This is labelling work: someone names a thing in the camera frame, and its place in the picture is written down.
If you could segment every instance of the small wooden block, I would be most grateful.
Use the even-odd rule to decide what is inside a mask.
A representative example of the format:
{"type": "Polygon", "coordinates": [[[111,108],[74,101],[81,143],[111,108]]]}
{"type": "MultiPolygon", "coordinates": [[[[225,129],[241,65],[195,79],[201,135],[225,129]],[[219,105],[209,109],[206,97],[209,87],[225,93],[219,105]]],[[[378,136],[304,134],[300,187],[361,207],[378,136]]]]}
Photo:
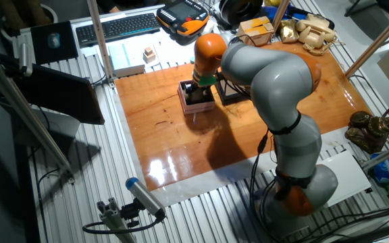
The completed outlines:
{"type": "Polygon", "coordinates": [[[151,63],[155,60],[155,54],[151,53],[150,55],[146,55],[145,53],[143,53],[143,59],[146,63],[151,63]]]}
{"type": "Polygon", "coordinates": [[[153,52],[152,48],[150,48],[150,47],[145,48],[145,52],[144,52],[145,55],[149,56],[153,53],[154,52],[153,52]]]}

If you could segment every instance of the cardboard box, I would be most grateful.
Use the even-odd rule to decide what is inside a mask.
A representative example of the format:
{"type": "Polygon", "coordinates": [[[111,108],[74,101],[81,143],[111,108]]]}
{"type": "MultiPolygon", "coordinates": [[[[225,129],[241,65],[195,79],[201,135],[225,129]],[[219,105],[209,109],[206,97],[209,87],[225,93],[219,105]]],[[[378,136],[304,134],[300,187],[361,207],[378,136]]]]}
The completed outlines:
{"type": "Polygon", "coordinates": [[[236,35],[242,36],[243,34],[247,34],[255,42],[255,45],[247,36],[240,37],[243,43],[247,45],[254,45],[256,47],[260,47],[268,44],[271,35],[273,33],[274,33],[274,27],[269,22],[268,18],[260,17],[260,18],[255,18],[253,20],[247,20],[245,22],[241,22],[240,28],[238,29],[238,33],[236,33],[236,35]]]}

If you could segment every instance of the robotic arm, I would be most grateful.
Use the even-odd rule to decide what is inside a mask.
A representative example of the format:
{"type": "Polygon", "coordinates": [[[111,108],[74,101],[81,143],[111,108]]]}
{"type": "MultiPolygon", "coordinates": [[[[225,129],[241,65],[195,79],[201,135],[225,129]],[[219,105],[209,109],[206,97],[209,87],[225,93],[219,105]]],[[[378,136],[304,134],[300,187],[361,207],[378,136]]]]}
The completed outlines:
{"type": "MultiPolygon", "coordinates": [[[[197,84],[197,80],[211,75],[211,72],[203,71],[201,63],[205,60],[198,59],[198,55],[208,56],[212,49],[217,50],[218,43],[222,49],[224,41],[217,36],[201,36],[195,45],[193,80],[197,84]],[[207,43],[206,47],[211,50],[205,45],[200,49],[198,43],[207,43]]],[[[226,79],[251,87],[253,104],[275,138],[277,183],[265,201],[269,218],[312,214],[327,203],[338,185],[331,169],[316,165],[321,149],[317,124],[296,109],[299,101],[317,88],[321,80],[320,65],[304,55],[242,43],[233,44],[220,54],[215,53],[211,58],[221,59],[222,74],[226,79]]],[[[209,70],[217,68],[218,65],[208,66],[209,70]]]]}

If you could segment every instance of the yellow object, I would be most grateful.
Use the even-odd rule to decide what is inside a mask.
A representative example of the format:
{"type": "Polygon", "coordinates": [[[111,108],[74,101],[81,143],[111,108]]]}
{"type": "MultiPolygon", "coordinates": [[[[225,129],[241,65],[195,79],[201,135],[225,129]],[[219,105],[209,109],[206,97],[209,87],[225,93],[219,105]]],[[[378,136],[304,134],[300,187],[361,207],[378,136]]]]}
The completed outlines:
{"type": "Polygon", "coordinates": [[[304,50],[308,51],[310,54],[315,55],[315,56],[321,56],[325,54],[328,49],[333,45],[337,40],[337,37],[334,37],[330,42],[328,42],[326,45],[324,45],[320,50],[315,50],[314,46],[308,45],[305,43],[303,45],[304,50]]]}
{"type": "Polygon", "coordinates": [[[280,22],[280,36],[283,43],[294,43],[299,35],[295,30],[295,20],[282,20],[280,22]]]}
{"type": "Polygon", "coordinates": [[[305,20],[296,23],[296,30],[300,33],[299,41],[315,48],[321,48],[323,42],[331,42],[336,33],[328,28],[328,21],[321,16],[307,14],[305,20]]]}
{"type": "Polygon", "coordinates": [[[261,26],[262,24],[269,23],[269,19],[267,17],[257,18],[252,21],[253,21],[253,23],[251,24],[252,27],[261,26]]]}
{"type": "Polygon", "coordinates": [[[282,1],[281,0],[263,0],[265,6],[274,6],[278,7],[282,1]]]}
{"type": "Polygon", "coordinates": [[[237,36],[244,44],[260,47],[268,44],[270,36],[274,33],[274,28],[267,17],[255,18],[240,23],[237,36]]]}

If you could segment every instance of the small box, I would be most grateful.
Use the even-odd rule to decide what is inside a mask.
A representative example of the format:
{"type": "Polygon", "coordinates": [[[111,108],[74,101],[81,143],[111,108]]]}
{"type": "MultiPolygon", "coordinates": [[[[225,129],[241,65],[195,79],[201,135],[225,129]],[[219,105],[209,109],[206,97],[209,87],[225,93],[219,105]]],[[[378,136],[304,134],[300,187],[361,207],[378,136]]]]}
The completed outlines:
{"type": "Polygon", "coordinates": [[[194,105],[187,105],[186,99],[184,98],[183,84],[191,83],[192,80],[180,81],[178,85],[178,96],[180,97],[182,112],[184,115],[198,113],[202,111],[211,111],[215,107],[214,96],[211,95],[212,101],[198,103],[194,105]]]}
{"type": "Polygon", "coordinates": [[[147,48],[145,48],[145,55],[146,56],[149,56],[149,55],[151,55],[151,54],[153,54],[154,52],[153,52],[153,50],[152,50],[152,48],[150,48],[150,47],[147,47],[147,48]]]}
{"type": "Polygon", "coordinates": [[[236,35],[242,36],[243,34],[246,34],[251,37],[255,44],[253,44],[249,37],[242,36],[240,39],[244,44],[260,47],[268,44],[273,33],[274,27],[269,22],[268,18],[260,17],[241,22],[240,28],[238,29],[238,33],[236,33],[236,35]]]}

